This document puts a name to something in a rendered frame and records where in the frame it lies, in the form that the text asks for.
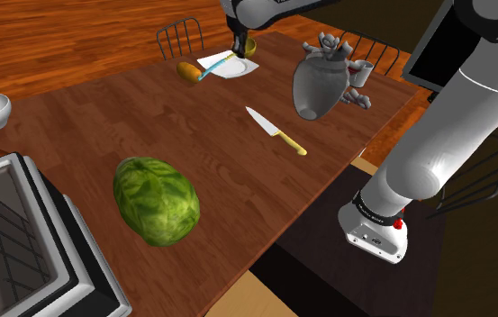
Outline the olive yellow bowl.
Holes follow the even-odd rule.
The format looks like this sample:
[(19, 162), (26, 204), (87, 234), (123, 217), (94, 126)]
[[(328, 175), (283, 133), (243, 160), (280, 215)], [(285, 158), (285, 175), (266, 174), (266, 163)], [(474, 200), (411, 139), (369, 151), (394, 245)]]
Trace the olive yellow bowl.
[(254, 55), (257, 49), (257, 43), (250, 37), (234, 36), (231, 45), (232, 53), (236, 53), (235, 57), (242, 59), (250, 58)]

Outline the white square plate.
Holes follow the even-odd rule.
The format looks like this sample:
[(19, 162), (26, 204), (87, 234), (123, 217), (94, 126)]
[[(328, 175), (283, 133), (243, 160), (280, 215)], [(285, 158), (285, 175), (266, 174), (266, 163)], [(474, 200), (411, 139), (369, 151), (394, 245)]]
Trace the white square plate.
[[(204, 58), (200, 58), (197, 60), (197, 62), (204, 69), (208, 69), (213, 64), (228, 57), (231, 54), (232, 54), (231, 50), (226, 50), (226, 51), (222, 51), (220, 53), (216, 53), (216, 54), (204, 57)], [(258, 67), (259, 67), (259, 64), (253, 62), (250, 59), (240, 59), (236, 55), (233, 55), (233, 57), (231, 59), (228, 59), (227, 61), (222, 63), (220, 66), (215, 68), (212, 71), (212, 74), (214, 74), (218, 77), (223, 77), (223, 78), (229, 79), (229, 78), (245, 76), (248, 73), (257, 69)]]

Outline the light blue utensil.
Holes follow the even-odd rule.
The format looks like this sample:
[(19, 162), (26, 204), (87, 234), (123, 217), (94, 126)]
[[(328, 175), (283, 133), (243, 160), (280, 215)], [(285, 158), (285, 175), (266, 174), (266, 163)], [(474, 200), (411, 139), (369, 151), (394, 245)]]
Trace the light blue utensil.
[(203, 80), (207, 75), (209, 75), (213, 70), (215, 70), (216, 68), (218, 68), (221, 64), (223, 64), (224, 62), (226, 62), (227, 60), (235, 57), (237, 54), (236, 53), (231, 53), (230, 55), (228, 55), (227, 57), (217, 61), (216, 63), (214, 63), (213, 65), (211, 65), (208, 69), (206, 69), (198, 78), (198, 82)]

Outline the orange yellow potato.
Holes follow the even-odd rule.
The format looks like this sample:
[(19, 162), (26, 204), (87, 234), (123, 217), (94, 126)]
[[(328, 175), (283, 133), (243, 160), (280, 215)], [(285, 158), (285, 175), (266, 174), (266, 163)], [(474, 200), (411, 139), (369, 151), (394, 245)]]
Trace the orange yellow potato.
[(188, 62), (179, 62), (177, 64), (177, 74), (184, 80), (196, 84), (199, 82), (202, 71)]

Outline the wooden dining table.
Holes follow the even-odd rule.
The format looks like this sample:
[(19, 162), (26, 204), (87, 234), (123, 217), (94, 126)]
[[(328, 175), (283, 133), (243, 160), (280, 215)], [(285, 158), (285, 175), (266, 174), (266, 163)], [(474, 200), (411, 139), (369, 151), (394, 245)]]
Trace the wooden dining table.
[[(369, 109), (338, 104), (306, 121), (292, 102), (300, 42), (271, 32), (257, 43), (259, 67), (243, 77), (191, 85), (168, 60), (13, 100), (0, 149), (31, 157), (72, 199), (131, 317), (207, 312), (415, 94), (375, 73), (363, 89)], [(246, 106), (307, 154), (269, 136)], [(173, 246), (148, 245), (115, 204), (115, 169), (135, 156), (165, 160), (198, 194), (200, 221)]]

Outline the white and red cup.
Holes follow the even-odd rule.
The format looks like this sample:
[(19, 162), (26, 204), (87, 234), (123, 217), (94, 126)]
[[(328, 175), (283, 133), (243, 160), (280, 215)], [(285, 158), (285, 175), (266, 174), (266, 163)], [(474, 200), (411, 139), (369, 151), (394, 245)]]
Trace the white and red cup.
[(361, 88), (366, 83), (374, 65), (366, 60), (358, 59), (349, 62), (349, 84), (355, 88)]

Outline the green cabbage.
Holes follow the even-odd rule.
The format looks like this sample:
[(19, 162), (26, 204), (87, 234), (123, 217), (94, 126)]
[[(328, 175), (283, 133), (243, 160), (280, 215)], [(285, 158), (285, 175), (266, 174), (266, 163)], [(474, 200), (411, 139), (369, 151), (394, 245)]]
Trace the green cabbage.
[(171, 246), (199, 222), (200, 202), (191, 182), (167, 162), (130, 157), (116, 168), (113, 196), (121, 217), (150, 246)]

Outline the black flat screen television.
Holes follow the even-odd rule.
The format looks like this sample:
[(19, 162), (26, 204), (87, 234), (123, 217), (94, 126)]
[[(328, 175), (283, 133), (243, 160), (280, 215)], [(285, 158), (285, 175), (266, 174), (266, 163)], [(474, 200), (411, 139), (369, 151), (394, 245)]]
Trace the black flat screen television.
[(444, 0), (403, 67), (402, 78), (430, 90), (427, 101), (431, 103), (480, 40), (458, 20), (453, 0)]

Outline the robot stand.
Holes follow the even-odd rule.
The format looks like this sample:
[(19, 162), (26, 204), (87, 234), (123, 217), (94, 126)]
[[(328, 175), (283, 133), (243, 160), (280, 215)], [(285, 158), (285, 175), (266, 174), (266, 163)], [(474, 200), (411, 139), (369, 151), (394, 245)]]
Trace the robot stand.
[(250, 272), (299, 317), (431, 317), (446, 219), (410, 203), (396, 265), (347, 242), (337, 213), (370, 175), (348, 166)]

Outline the white and black toaster oven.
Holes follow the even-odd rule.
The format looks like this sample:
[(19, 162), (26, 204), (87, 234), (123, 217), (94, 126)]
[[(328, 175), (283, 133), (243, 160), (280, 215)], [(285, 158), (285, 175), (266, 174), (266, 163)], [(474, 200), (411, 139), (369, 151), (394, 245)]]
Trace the white and black toaster oven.
[(0, 317), (129, 317), (79, 210), (17, 152), (0, 157)]

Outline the yellow handled kitchen knife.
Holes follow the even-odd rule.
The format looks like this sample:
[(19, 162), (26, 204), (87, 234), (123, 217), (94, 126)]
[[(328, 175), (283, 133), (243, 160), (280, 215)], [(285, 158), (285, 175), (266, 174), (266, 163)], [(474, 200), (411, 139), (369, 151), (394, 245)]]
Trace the yellow handled kitchen knife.
[(305, 156), (307, 150), (299, 145), (297, 142), (292, 140), (283, 131), (278, 129), (271, 121), (261, 115), (259, 112), (255, 111), (251, 107), (246, 106), (246, 110), (253, 120), (271, 137), (279, 136), (287, 145), (292, 147), (296, 153), (300, 156)]

